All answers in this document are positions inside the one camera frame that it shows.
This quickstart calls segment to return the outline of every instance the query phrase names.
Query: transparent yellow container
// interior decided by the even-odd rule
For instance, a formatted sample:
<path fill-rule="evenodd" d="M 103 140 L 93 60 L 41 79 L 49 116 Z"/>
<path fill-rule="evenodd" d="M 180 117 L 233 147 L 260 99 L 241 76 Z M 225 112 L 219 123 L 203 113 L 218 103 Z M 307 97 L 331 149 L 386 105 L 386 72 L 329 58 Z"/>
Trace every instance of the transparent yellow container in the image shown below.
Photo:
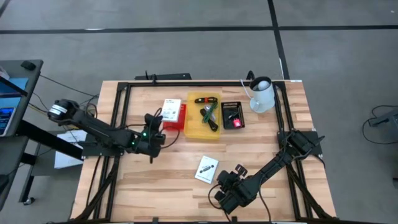
<path fill-rule="evenodd" d="M 218 99 L 217 108 L 213 110 L 216 116 L 216 124 L 218 125 L 217 131 L 212 131 L 208 123 L 202 123 L 203 116 L 200 114 L 200 110 L 205 105 L 211 105 L 211 103 L 195 103 L 195 99 L 204 97 L 215 97 Z M 218 93 L 199 93 L 192 92 L 188 93 L 187 96 L 187 112 L 185 113 L 185 126 L 184 134 L 188 138 L 195 139 L 219 139 L 221 132 L 221 95 Z"/>

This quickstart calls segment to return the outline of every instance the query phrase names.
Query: gray floor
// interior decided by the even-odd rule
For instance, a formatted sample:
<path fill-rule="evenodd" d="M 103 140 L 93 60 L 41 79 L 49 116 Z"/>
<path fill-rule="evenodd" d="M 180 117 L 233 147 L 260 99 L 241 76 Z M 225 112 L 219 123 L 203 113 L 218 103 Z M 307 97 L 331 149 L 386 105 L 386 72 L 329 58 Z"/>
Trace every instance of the gray floor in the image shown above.
<path fill-rule="evenodd" d="M 398 24 L 398 2 L 382 0 L 277 0 L 280 26 Z M 267 1 L 12 0 L 0 30 L 177 26 L 270 26 Z M 342 219 L 398 223 L 395 145 L 367 142 L 364 120 L 377 105 L 397 105 L 398 30 L 282 31 L 291 79 L 304 81 L 337 214 Z M 103 80 L 131 80 L 149 73 L 190 72 L 194 79 L 257 76 L 281 79 L 272 31 L 140 34 L 0 35 L 0 60 L 40 58 L 42 73 L 97 94 Z M 47 105 L 87 96 L 40 79 L 35 91 Z M 32 103 L 39 105 L 36 97 Z M 381 109 L 381 114 L 388 109 Z M 25 118 L 41 128 L 56 125 L 35 111 Z M 378 141 L 386 130 L 368 130 Z M 30 143 L 27 151 L 32 152 Z M 25 207 L 17 203 L 27 166 L 17 173 L 0 223 L 45 223 L 68 218 L 79 167 L 37 178 Z"/>

